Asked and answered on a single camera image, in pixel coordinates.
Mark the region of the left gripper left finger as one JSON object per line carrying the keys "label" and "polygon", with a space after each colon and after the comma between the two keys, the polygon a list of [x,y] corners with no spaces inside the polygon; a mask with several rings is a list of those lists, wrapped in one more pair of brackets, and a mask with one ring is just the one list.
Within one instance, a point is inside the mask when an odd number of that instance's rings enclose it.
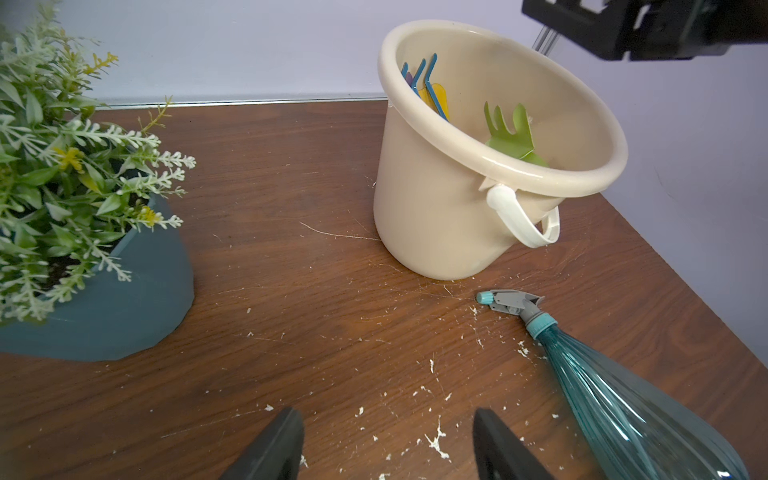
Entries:
{"label": "left gripper left finger", "polygon": [[286,407],[221,474],[220,479],[296,480],[300,471],[305,428],[301,413]]}

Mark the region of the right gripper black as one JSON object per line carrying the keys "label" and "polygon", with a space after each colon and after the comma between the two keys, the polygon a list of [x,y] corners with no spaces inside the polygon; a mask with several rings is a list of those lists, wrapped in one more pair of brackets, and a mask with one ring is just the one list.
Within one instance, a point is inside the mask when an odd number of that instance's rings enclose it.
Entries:
{"label": "right gripper black", "polygon": [[759,0],[604,1],[597,12],[579,1],[524,0],[522,13],[606,61],[690,60],[767,42]]}

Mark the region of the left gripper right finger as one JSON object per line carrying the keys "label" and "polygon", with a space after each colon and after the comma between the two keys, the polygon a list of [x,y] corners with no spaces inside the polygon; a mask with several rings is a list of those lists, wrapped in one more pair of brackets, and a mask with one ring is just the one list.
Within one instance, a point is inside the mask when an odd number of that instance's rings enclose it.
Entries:
{"label": "left gripper right finger", "polygon": [[493,410],[475,411],[472,438],[479,479],[554,480]]}

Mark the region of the green rake wooden handle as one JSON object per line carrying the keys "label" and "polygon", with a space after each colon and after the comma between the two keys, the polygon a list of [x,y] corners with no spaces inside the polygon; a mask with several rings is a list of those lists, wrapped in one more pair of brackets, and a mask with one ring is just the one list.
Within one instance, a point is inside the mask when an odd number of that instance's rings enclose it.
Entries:
{"label": "green rake wooden handle", "polygon": [[485,145],[509,157],[529,164],[548,168],[548,163],[535,153],[535,144],[525,106],[517,104],[512,113],[514,131],[511,132],[506,124],[500,106],[491,112],[489,103],[484,104],[484,115],[490,138]]}

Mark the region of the yellow shovel yellow handle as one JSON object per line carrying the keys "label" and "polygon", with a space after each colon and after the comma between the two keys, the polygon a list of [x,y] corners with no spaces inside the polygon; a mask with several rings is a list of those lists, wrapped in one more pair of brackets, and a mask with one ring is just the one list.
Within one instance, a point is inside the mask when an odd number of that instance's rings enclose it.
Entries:
{"label": "yellow shovel yellow handle", "polygon": [[421,100],[445,120],[450,120],[447,93],[441,84],[432,83],[418,90]]}

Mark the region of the blue rake yellow handle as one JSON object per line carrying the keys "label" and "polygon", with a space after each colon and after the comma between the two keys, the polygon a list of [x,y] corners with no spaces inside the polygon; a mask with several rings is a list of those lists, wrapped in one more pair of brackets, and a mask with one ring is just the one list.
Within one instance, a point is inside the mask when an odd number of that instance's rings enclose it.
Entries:
{"label": "blue rake yellow handle", "polygon": [[433,53],[432,56],[429,59],[423,59],[414,70],[412,70],[409,66],[408,62],[404,62],[401,67],[401,75],[405,80],[406,73],[410,72],[413,75],[413,83],[412,86],[409,87],[418,97],[418,90],[429,86],[432,83],[435,83],[432,81],[431,77],[433,74],[433,71],[438,63],[438,54]]}

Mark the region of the teal spray bottle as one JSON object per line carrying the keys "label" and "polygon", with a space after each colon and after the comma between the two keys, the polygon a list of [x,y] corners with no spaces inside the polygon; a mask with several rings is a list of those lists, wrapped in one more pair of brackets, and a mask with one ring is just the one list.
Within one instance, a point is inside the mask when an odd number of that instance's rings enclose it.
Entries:
{"label": "teal spray bottle", "polygon": [[476,300],[519,317],[544,348],[595,458],[609,479],[746,479],[712,426],[654,385],[564,332],[541,297],[487,290]]}

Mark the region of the cream plastic bucket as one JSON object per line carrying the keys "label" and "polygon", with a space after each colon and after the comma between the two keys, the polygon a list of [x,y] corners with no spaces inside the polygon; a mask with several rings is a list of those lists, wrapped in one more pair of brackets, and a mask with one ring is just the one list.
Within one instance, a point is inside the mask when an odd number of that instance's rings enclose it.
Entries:
{"label": "cream plastic bucket", "polygon": [[[407,85],[433,53],[432,81],[448,98],[450,120]],[[604,191],[628,160],[625,134],[581,80],[533,49],[476,26],[413,21],[384,39],[378,74],[388,98],[374,193],[374,220],[390,254],[437,280],[487,268],[511,246],[539,248],[560,235],[559,205]],[[525,106],[535,153],[548,168],[485,145],[484,104]]]}

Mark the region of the artificial plant in grey pot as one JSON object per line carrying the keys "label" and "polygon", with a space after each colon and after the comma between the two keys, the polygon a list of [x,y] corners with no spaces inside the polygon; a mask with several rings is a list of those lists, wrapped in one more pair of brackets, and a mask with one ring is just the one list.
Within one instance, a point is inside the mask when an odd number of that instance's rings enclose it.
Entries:
{"label": "artificial plant in grey pot", "polygon": [[54,3],[1,32],[1,349],[119,360],[179,327],[194,276],[168,199],[192,156],[165,150],[166,106],[127,129],[99,123],[92,83],[117,62],[86,57]]}

